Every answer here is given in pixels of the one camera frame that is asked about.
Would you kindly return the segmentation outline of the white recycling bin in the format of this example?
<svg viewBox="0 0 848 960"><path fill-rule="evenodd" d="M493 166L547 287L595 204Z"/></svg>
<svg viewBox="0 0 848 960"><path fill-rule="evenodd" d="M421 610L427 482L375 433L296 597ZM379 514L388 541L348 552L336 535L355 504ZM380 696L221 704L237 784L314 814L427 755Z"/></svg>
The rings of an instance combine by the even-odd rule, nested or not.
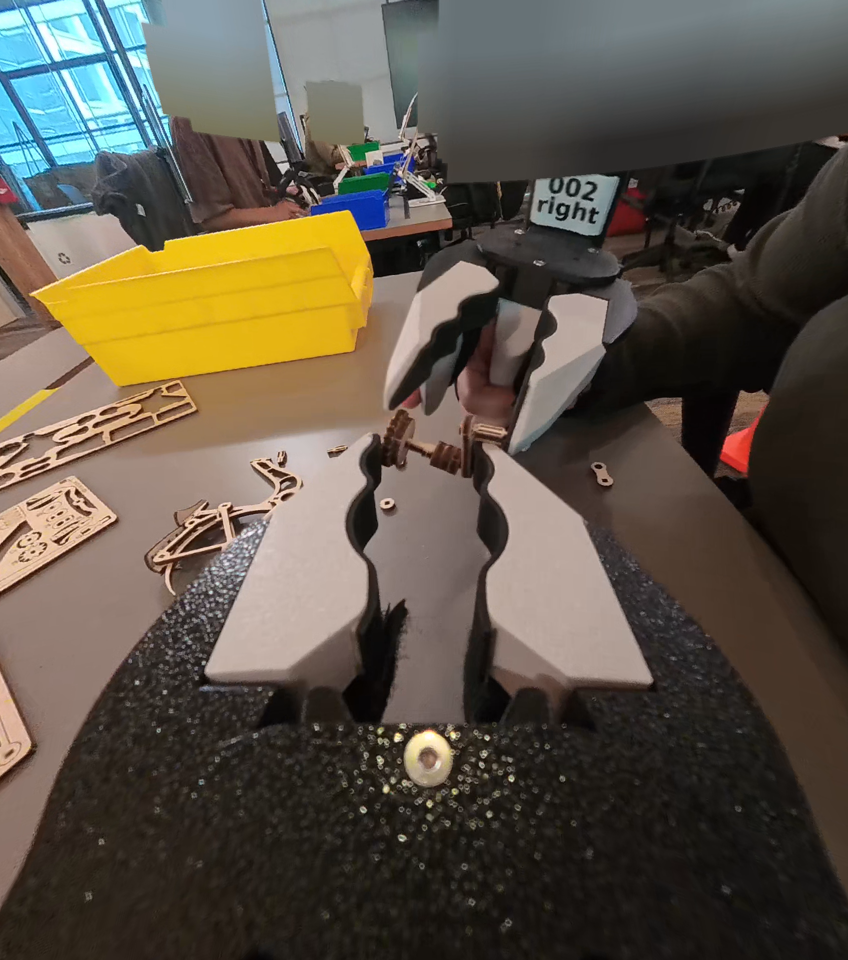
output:
<svg viewBox="0 0 848 960"><path fill-rule="evenodd" d="M116 217L93 210L23 225L58 280L136 246Z"/></svg>

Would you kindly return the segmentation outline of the dark jacket on chair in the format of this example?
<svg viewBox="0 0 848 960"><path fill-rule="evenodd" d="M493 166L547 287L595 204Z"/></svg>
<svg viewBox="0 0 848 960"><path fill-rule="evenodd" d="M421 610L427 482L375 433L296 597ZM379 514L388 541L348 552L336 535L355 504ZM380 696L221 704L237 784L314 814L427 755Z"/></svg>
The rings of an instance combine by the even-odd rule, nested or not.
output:
<svg viewBox="0 0 848 960"><path fill-rule="evenodd" d="M198 234L165 150L103 150L94 159L94 176L95 213L117 218L137 246L156 253L167 241Z"/></svg>

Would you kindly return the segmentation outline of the wooden gear axle assembly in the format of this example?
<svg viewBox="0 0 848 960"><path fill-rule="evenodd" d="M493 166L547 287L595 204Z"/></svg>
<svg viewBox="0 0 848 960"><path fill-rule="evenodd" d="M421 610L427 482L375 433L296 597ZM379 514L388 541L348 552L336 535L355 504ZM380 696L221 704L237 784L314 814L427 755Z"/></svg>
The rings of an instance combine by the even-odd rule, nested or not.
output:
<svg viewBox="0 0 848 960"><path fill-rule="evenodd" d="M503 426L481 421L471 414L459 427L460 443L439 440L420 441L414 438L416 421L405 409L392 416L382 436L382 465L403 469L410 454L424 458L431 467L445 474L471 478L474 474L475 451L480 444L505 449L509 431Z"/></svg>

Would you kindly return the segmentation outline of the person's torso in olive sweater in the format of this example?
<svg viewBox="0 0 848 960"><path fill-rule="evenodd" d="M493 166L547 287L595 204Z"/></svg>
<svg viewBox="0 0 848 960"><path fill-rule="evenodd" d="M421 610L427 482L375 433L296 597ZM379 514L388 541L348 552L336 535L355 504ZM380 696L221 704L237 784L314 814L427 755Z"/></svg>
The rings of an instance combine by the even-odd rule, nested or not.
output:
<svg viewBox="0 0 848 960"><path fill-rule="evenodd" d="M848 654L848 146L744 268L754 304L793 336L755 440L755 505Z"/></svg>

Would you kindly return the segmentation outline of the large grid window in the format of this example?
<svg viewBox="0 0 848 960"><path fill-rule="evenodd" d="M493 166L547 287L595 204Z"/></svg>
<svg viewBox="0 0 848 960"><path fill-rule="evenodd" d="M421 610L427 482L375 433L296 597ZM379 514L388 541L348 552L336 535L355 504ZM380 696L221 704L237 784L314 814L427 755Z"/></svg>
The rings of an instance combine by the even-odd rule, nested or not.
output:
<svg viewBox="0 0 848 960"><path fill-rule="evenodd" d="M22 215L82 207L94 160L166 147L143 26L161 2L0 1L0 174Z"/></svg>

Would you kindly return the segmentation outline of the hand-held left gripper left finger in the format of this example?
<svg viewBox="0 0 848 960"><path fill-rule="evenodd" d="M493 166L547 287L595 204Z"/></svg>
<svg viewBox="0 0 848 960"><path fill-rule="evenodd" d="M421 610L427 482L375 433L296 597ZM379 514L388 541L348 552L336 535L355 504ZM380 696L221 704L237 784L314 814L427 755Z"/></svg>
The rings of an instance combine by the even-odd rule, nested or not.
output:
<svg viewBox="0 0 848 960"><path fill-rule="evenodd" d="M379 610L364 548L377 530L381 437L352 441L270 516L205 667L225 685L342 693Z"/></svg>

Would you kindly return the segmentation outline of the person's right forearm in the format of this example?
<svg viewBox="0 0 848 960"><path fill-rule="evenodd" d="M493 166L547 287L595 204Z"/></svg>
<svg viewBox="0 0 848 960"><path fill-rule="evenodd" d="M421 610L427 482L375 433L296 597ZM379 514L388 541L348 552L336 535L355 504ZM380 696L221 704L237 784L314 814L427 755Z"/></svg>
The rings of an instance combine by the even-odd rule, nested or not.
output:
<svg viewBox="0 0 848 960"><path fill-rule="evenodd" d="M607 348L573 413L767 390L809 317L788 263L800 253L797 213L775 217L731 262L645 300L632 326Z"/></svg>

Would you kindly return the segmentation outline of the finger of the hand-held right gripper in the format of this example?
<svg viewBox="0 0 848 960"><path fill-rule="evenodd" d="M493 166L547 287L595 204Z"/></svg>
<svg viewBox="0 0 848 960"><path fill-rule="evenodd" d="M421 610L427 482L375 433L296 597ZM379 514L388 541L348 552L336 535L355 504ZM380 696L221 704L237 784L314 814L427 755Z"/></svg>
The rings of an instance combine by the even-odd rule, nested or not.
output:
<svg viewBox="0 0 848 960"><path fill-rule="evenodd" d="M437 411L466 363L464 342L496 318L501 283L486 267L461 261L414 295L384 378L395 411L418 393L425 415Z"/></svg>
<svg viewBox="0 0 848 960"><path fill-rule="evenodd" d="M534 332L518 381L506 450L528 450L590 384L605 355L606 298L551 296Z"/></svg>

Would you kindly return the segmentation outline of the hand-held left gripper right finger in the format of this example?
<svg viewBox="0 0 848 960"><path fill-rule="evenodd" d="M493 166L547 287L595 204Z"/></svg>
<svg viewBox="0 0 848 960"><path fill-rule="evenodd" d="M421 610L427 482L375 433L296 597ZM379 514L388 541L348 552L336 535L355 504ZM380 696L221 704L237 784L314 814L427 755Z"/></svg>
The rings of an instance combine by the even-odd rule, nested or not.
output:
<svg viewBox="0 0 848 960"><path fill-rule="evenodd" d="M646 692L654 678L583 517L499 447L475 451L476 681L538 690Z"/></svg>

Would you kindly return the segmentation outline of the person's right hand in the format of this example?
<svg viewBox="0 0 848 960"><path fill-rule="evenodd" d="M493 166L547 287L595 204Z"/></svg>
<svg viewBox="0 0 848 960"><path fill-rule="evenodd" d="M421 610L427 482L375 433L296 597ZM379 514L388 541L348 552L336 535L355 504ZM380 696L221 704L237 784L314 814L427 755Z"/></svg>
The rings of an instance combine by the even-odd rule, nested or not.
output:
<svg viewBox="0 0 848 960"><path fill-rule="evenodd" d="M456 379L455 390L466 414L482 423L508 426L517 395L512 385L500 386L491 382L495 336L495 324L481 330L473 353Z"/></svg>

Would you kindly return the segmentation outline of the blue plastic bin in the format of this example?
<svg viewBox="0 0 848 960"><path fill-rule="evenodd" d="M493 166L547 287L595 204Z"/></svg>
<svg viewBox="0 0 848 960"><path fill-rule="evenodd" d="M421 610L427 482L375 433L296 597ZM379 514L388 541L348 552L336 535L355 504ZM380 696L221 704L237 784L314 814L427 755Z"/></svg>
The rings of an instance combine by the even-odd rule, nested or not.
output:
<svg viewBox="0 0 848 960"><path fill-rule="evenodd" d="M336 212L349 212L362 232L385 229L390 221L388 191L384 188L335 194L310 207L311 216Z"/></svg>

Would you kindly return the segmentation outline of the wooden model frame assembly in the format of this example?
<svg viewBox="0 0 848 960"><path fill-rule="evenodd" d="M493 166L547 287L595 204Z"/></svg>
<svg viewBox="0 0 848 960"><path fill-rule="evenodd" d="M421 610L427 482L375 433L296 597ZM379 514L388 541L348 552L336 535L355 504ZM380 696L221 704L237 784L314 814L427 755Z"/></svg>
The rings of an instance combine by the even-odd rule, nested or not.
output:
<svg viewBox="0 0 848 960"><path fill-rule="evenodd" d="M274 510L303 488L302 478L277 467L274 458L259 458L250 467L269 487L262 500L244 505L218 504L200 499L176 510L174 526L144 554L146 568L158 575L168 593L176 597L185 588L182 578L196 574L256 522L267 521Z"/></svg>

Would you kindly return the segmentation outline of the wooden parts sheet with cutout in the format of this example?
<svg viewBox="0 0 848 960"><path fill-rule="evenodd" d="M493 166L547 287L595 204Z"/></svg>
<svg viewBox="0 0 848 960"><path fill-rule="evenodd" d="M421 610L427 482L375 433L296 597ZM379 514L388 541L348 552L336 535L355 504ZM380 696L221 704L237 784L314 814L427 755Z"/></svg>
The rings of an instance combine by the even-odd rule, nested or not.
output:
<svg viewBox="0 0 848 960"><path fill-rule="evenodd" d="M0 594L117 523L74 476L0 512Z"/></svg>

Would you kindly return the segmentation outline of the orange traffic cone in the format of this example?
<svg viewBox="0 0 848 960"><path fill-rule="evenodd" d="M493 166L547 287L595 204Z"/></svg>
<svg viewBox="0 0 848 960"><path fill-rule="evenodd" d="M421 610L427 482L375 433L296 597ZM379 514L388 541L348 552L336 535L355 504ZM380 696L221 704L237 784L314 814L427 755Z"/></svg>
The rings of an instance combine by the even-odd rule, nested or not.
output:
<svg viewBox="0 0 848 960"><path fill-rule="evenodd" d="M729 434L720 451L719 462L743 477L749 474L753 438L763 414L762 410L747 427Z"/></svg>

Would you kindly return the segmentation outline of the empty wooden sheet frame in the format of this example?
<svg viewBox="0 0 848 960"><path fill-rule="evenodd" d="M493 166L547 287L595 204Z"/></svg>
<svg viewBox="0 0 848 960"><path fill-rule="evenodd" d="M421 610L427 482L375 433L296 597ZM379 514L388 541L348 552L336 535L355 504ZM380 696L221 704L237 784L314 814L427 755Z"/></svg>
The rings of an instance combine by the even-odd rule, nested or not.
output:
<svg viewBox="0 0 848 960"><path fill-rule="evenodd" d="M197 412L169 381L0 442L0 491Z"/></svg>

